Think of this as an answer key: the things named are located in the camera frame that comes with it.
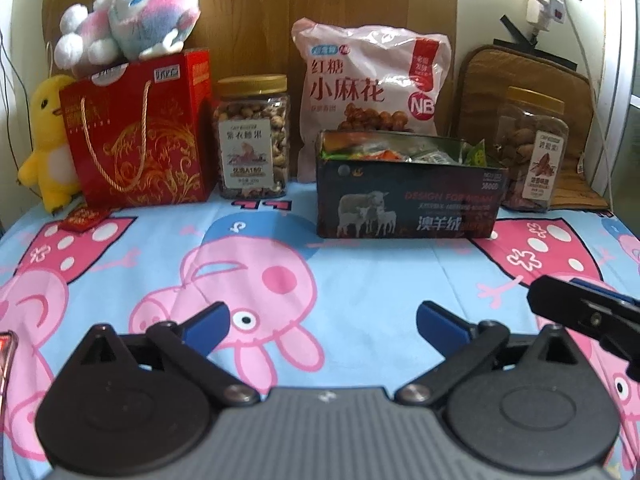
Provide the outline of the green snack packet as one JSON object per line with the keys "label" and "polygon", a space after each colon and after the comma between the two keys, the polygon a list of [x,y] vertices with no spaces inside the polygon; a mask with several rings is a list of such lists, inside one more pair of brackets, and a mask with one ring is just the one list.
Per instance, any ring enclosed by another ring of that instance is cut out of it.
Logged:
{"label": "green snack packet", "polygon": [[464,163],[470,167],[485,167],[487,164],[485,140],[471,146],[464,155]]}

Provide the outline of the red orange snack packet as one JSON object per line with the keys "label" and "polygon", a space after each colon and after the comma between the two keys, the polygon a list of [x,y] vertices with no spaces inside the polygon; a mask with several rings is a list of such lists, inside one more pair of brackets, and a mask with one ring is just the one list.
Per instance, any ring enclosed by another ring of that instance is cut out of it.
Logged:
{"label": "red orange snack packet", "polygon": [[405,162],[407,157],[394,150],[382,150],[378,152],[372,152],[366,156],[366,159],[370,160],[382,160],[383,162]]}

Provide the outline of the small red envelope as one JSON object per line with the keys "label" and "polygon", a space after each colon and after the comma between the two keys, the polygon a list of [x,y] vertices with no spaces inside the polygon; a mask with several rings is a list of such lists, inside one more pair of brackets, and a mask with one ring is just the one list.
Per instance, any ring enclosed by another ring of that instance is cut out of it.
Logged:
{"label": "small red envelope", "polygon": [[110,208],[90,208],[87,204],[81,204],[60,222],[58,228],[70,233],[85,233],[96,228],[111,213]]}

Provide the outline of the black sheep print box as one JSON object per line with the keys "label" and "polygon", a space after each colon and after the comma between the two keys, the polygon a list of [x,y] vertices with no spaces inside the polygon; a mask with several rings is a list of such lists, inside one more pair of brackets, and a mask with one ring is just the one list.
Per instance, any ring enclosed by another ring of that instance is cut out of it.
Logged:
{"label": "black sheep print box", "polygon": [[[486,238],[508,187],[508,170],[473,146],[391,131],[323,131],[317,142],[317,229],[323,238]],[[366,159],[398,151],[405,162]]]}

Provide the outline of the nut jar with red label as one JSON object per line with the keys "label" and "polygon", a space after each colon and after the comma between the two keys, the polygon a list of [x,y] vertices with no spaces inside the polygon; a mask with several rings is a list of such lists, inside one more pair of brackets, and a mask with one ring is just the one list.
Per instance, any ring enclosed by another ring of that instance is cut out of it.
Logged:
{"label": "nut jar with red label", "polygon": [[509,173],[503,206],[518,211],[551,207],[568,139],[565,104],[533,90],[506,89],[498,111],[494,148]]}

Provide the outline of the red gold gift bag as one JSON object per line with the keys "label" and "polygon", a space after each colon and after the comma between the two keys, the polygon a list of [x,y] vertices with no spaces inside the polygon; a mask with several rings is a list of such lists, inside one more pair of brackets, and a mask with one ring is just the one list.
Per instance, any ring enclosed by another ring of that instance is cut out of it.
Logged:
{"label": "red gold gift bag", "polygon": [[60,99],[89,207],[208,199],[216,162],[207,50],[112,67],[64,88]]}

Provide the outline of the yellow duck plush toy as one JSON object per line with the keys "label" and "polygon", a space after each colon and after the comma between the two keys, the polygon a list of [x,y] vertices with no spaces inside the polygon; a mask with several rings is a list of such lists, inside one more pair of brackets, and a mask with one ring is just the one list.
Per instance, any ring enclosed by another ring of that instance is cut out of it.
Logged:
{"label": "yellow duck plush toy", "polygon": [[38,86],[29,103],[34,148],[17,171],[17,180],[28,188],[38,186],[49,214],[66,207],[81,191],[60,100],[60,91],[74,81],[67,75],[52,76]]}

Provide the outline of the nut jar with white label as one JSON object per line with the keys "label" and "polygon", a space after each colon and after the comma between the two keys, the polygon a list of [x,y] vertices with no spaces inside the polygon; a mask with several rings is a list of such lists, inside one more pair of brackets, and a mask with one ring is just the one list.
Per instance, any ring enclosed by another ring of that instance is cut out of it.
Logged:
{"label": "nut jar with white label", "polygon": [[220,194],[270,198],[285,194],[290,162],[290,97],[283,74],[217,81],[213,114]]}

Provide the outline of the pink twisted dough snack bag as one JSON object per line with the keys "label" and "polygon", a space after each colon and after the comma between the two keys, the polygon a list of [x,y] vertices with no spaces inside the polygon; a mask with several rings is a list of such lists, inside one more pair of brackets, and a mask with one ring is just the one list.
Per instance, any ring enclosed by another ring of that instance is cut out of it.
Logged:
{"label": "pink twisted dough snack bag", "polygon": [[343,28],[301,18],[292,39],[306,64],[299,111],[297,180],[316,180],[324,130],[434,136],[435,108],[451,63],[442,34],[385,25]]}

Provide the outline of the pink white plush toy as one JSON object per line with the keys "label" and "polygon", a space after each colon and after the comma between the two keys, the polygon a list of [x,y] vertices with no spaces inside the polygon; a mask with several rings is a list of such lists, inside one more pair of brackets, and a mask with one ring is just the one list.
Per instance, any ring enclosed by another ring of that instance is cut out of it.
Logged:
{"label": "pink white plush toy", "polygon": [[198,0],[94,0],[70,6],[53,51],[60,70],[88,77],[120,62],[180,52],[201,16]]}

